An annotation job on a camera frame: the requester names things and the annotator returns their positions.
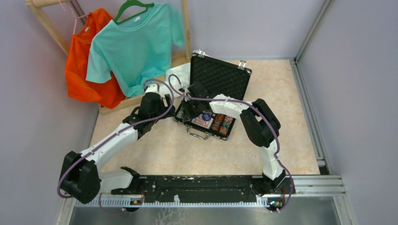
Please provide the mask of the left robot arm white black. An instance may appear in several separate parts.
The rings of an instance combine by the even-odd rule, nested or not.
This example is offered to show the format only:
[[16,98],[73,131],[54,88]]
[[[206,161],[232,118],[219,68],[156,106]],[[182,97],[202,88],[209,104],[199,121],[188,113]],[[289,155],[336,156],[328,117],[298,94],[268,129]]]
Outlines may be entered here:
[[148,92],[141,104],[97,144],[77,153],[69,152],[62,164],[57,194],[86,204],[95,197],[123,188],[129,194],[140,190],[141,182],[129,169],[101,172],[102,167],[128,145],[138,141],[159,120],[175,114],[174,94]]

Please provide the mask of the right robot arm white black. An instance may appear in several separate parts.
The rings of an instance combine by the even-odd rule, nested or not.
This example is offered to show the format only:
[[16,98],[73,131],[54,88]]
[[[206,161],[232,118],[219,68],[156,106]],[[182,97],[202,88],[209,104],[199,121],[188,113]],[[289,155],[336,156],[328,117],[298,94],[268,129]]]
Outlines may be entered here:
[[279,160],[281,124],[267,103],[261,98],[243,101],[223,93],[211,93],[201,83],[192,84],[186,93],[190,112],[193,106],[199,111],[210,109],[242,122],[249,140],[261,149],[264,187],[270,193],[277,193],[283,186],[280,176],[285,172]]

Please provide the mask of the black poker set case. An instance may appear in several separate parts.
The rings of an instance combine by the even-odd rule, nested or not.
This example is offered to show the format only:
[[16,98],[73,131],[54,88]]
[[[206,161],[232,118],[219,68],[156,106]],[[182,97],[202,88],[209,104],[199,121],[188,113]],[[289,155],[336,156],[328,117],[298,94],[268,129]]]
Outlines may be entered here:
[[[252,70],[246,68],[245,62],[241,61],[239,65],[228,63],[222,60],[218,60],[209,56],[206,56],[203,51],[194,51],[191,56],[191,76],[190,85],[195,83],[201,83],[204,88],[211,93],[223,93],[233,98],[243,100],[247,86],[252,74]],[[179,121],[175,117],[175,121],[182,123],[187,126],[188,129],[196,129],[204,132],[206,136],[214,136],[223,140],[228,140],[235,119],[230,126],[227,135],[223,135],[219,132],[215,132],[209,129],[194,125],[191,120],[198,117],[202,113],[211,113],[213,119],[217,113],[212,112],[210,109],[199,111],[196,107],[192,107],[193,112],[189,111],[191,104],[181,103],[177,109],[184,109],[184,117],[182,121]]]

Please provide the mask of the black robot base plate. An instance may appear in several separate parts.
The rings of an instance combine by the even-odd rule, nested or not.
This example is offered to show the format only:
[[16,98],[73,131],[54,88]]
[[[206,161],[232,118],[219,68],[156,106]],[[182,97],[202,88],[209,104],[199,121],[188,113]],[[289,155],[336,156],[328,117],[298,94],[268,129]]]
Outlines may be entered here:
[[271,181],[263,175],[135,175],[126,188],[113,195],[139,195],[145,203],[253,203],[257,197],[275,194],[288,197],[296,190],[292,179]]

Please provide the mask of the blue small blind button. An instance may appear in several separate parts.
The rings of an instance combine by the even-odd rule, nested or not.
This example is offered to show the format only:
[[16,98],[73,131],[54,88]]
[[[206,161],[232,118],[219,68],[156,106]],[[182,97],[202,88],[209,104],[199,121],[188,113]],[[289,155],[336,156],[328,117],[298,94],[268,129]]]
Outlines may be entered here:
[[211,113],[206,113],[206,112],[204,112],[203,114],[202,114],[202,120],[203,121],[210,121],[212,119],[212,115],[211,115]]

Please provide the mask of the red playing card deck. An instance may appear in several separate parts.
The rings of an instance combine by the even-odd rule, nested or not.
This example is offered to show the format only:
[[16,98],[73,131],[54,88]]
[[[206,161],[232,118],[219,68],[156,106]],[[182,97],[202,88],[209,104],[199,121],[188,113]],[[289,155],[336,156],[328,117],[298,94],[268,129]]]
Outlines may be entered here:
[[200,126],[202,128],[209,129],[211,127],[213,121],[214,121],[213,117],[210,121],[203,121],[202,114],[200,114],[198,117],[192,119],[191,123],[193,123],[194,125]]

